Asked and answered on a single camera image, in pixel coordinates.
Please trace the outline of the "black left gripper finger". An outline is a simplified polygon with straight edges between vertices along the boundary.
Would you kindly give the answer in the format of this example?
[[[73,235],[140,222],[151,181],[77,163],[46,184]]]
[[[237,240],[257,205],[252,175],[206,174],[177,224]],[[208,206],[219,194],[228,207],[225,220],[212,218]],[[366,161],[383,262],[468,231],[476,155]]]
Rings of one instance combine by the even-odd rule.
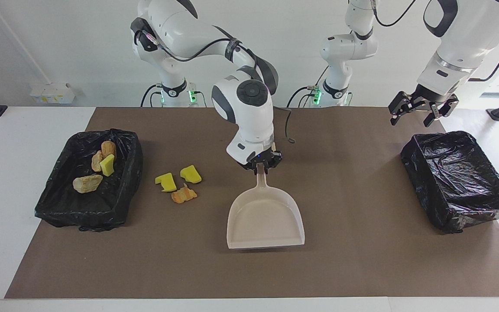
[[[453,112],[456,105],[458,104],[459,104],[459,99],[455,94],[452,94],[443,103],[442,102],[436,103],[430,101],[428,103],[428,108],[430,109],[430,113],[428,113],[427,117],[424,119],[424,126],[430,127],[434,121],[442,117],[444,118],[448,117]]]
[[[412,96],[405,93],[404,91],[400,91],[391,101],[390,105],[388,105],[388,110],[391,114],[390,123],[392,126],[396,126],[399,119],[411,112],[415,111],[414,103],[412,101]]]

